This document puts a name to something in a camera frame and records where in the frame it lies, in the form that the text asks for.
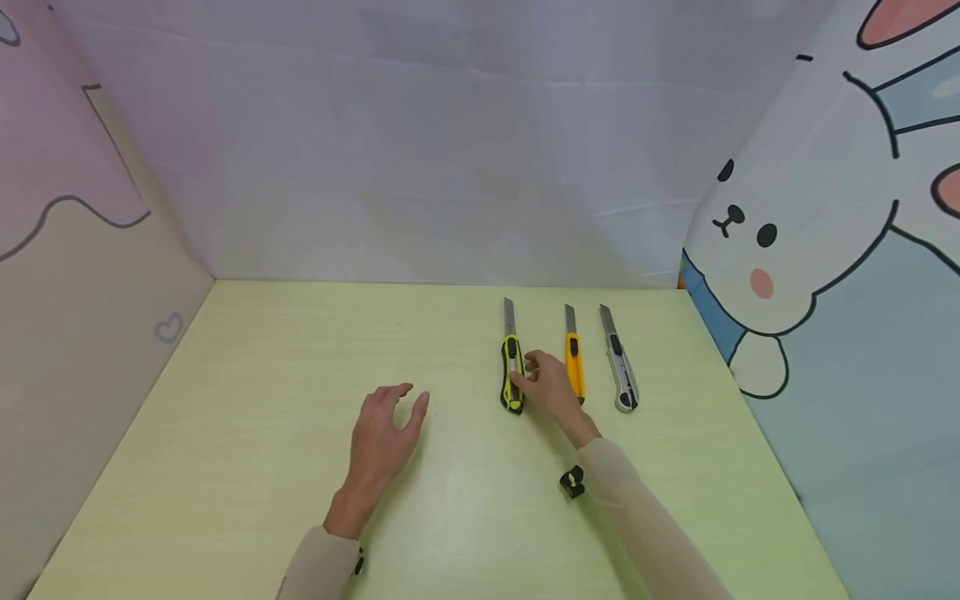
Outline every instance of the knife handle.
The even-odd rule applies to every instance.
[[[587,397],[587,389],[584,385],[584,362],[580,356],[580,336],[572,331],[568,332],[564,347],[566,349],[566,374],[570,378],[573,393],[577,395],[577,399],[583,405]]]
[[[607,341],[607,356],[610,358],[613,379],[616,381],[616,399],[613,405],[621,413],[632,413],[638,405],[636,377],[630,359],[627,358],[616,334],[611,335]]]
[[[500,404],[509,412],[519,415],[523,413],[523,392],[510,380],[510,372],[516,371],[520,376],[526,376],[523,371],[523,352],[520,351],[520,340],[515,335],[508,335],[503,339],[500,347],[503,357],[503,385],[500,387]]]

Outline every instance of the silver utility knife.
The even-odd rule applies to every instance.
[[[634,369],[630,366],[627,352],[620,344],[613,326],[613,315],[610,309],[600,304],[600,319],[603,321],[603,330],[607,338],[607,357],[610,358],[610,367],[613,369],[613,379],[616,381],[616,400],[613,404],[621,413],[632,413],[637,406],[637,387]]]

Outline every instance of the wrist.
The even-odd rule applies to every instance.
[[[358,540],[376,510],[386,485],[347,477],[340,490],[333,494],[324,529],[331,536]]]
[[[567,411],[563,415],[558,415],[557,424],[566,438],[573,444],[573,447],[578,450],[597,438],[603,437],[600,435],[596,423],[593,422],[593,418],[584,412],[580,406]]]

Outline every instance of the cartoon print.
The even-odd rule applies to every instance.
[[[0,12],[0,261],[39,234],[62,202],[132,227],[150,214],[89,103],[91,75],[36,2]]]
[[[780,336],[885,235],[960,274],[958,7],[879,0],[864,20],[869,5],[839,5],[812,45],[824,59],[798,57],[700,207],[683,279],[748,396],[783,390]]]

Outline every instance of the white backdrop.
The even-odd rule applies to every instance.
[[[671,286],[832,0],[64,0],[217,277]]]

